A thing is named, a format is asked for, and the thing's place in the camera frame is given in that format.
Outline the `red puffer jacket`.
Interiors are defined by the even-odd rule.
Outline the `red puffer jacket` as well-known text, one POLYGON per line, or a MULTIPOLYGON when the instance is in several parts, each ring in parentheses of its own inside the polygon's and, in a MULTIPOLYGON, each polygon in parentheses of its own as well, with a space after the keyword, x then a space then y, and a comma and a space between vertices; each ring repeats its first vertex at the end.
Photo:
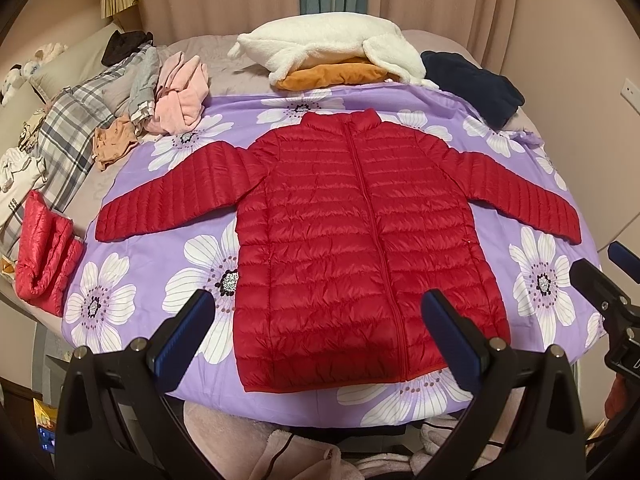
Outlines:
POLYGON ((429 290, 486 337, 510 335, 473 204, 556 240, 582 240, 563 197, 374 110, 309 113, 247 148, 208 144, 103 206, 96 239, 120 242, 234 209, 243 388, 391 384, 445 366, 421 318, 429 290))

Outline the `folded pink-red puffer jacket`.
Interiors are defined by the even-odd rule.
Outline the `folded pink-red puffer jacket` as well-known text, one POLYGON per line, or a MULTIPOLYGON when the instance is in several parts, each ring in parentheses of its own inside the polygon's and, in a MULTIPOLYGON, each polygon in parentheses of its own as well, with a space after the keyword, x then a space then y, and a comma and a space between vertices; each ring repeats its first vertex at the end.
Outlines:
POLYGON ((85 247, 73 221, 51 210, 40 192, 29 191, 15 267, 17 297, 62 318, 65 295, 85 247))

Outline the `navy folded garment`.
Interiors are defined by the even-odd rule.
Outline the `navy folded garment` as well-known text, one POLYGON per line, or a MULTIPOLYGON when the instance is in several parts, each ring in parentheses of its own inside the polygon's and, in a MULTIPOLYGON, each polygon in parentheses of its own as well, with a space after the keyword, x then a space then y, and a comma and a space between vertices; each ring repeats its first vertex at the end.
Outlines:
POLYGON ((493 129, 502 129, 525 104, 505 76, 477 67, 459 53, 423 51, 426 76, 444 91, 469 102, 493 129))

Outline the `white printed shirt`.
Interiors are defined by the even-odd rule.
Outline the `white printed shirt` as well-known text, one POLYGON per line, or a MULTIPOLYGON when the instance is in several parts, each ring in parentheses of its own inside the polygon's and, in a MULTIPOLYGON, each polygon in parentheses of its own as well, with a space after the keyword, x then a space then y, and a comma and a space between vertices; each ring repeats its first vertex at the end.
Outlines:
POLYGON ((47 181, 46 162, 18 148, 1 156, 1 226, 4 228, 27 194, 47 181))

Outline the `tan small garment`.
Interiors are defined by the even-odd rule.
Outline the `tan small garment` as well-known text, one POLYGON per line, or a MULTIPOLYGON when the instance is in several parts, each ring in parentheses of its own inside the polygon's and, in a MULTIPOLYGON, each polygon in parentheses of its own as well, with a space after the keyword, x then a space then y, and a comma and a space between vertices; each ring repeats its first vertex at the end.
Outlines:
POLYGON ((127 115, 117 117, 107 128, 96 128, 92 137, 92 158, 104 171, 139 144, 134 124, 127 115))

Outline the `grey plaid garment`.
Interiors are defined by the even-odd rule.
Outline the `grey plaid garment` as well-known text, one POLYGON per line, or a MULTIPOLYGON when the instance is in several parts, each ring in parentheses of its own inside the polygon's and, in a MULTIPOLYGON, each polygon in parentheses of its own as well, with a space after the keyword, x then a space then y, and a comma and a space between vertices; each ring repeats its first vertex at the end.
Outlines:
MULTIPOLYGON (((41 192, 46 203, 60 214, 70 204, 93 166, 94 130, 108 127, 115 119, 102 100, 102 90, 124 76, 126 70, 137 66, 150 47, 152 44, 144 44, 138 52, 107 67, 82 84, 63 88, 48 110, 38 108, 34 111, 34 123, 28 122, 21 133, 15 133, 14 141, 6 138, 1 140, 1 156, 8 148, 18 148, 44 159, 47 181, 41 188, 34 190, 41 192)), ((23 218, 24 200, 6 226, 1 227, 3 255, 17 255, 23 218)))

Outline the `orange folded garment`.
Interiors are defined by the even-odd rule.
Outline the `orange folded garment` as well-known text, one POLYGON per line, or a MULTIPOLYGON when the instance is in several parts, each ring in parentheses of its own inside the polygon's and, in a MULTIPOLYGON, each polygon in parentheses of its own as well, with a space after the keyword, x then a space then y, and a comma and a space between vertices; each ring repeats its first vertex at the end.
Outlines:
POLYGON ((288 74, 274 86, 284 91, 308 91, 334 86, 358 86, 385 81, 397 82, 399 77, 372 64, 366 58, 350 58, 341 63, 323 63, 309 68, 299 68, 288 74))

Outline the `pink garment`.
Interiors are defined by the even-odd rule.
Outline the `pink garment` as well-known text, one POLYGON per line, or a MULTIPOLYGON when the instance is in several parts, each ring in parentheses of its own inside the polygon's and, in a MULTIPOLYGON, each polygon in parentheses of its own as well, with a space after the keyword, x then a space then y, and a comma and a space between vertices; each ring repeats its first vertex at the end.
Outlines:
POLYGON ((209 95, 208 66, 198 55, 188 60, 183 52, 171 55, 160 68, 155 106, 145 130, 178 136, 196 128, 209 95))

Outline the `beige pillow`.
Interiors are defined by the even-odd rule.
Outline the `beige pillow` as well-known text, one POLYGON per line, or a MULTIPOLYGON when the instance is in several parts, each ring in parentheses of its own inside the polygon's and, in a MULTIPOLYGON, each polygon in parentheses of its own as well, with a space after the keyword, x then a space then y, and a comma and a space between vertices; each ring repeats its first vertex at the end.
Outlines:
POLYGON ((116 24, 108 24, 40 67, 29 81, 40 100, 51 101, 63 88, 82 84, 105 70, 102 58, 106 46, 111 36, 121 31, 116 24))

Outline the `black garment on pillow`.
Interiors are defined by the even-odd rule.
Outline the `black garment on pillow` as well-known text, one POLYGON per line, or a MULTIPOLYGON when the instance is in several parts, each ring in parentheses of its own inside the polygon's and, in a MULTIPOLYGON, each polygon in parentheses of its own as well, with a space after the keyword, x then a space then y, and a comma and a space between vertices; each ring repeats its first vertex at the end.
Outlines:
POLYGON ((113 32, 110 40, 108 40, 102 55, 101 64, 110 67, 122 62, 122 60, 128 58, 130 54, 138 52, 141 46, 149 44, 152 41, 152 32, 144 32, 143 30, 119 32, 116 30, 116 32, 113 32))

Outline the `white fleece garment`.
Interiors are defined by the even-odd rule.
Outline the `white fleece garment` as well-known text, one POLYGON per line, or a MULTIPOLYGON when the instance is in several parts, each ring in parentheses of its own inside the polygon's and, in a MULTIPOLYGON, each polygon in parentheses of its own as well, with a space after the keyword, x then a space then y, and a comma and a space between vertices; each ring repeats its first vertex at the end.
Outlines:
POLYGON ((270 84, 296 70, 349 58, 366 58, 404 84, 437 89, 426 76, 419 52, 385 18, 352 12, 280 18, 236 37, 229 58, 247 56, 269 70, 270 84))

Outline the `white wall socket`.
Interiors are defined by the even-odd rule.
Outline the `white wall socket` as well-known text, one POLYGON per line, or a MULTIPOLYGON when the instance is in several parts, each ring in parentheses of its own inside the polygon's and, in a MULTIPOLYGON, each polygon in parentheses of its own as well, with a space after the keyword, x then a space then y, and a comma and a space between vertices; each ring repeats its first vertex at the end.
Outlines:
POLYGON ((625 79, 623 88, 620 89, 620 95, 640 114, 640 89, 633 81, 625 79))

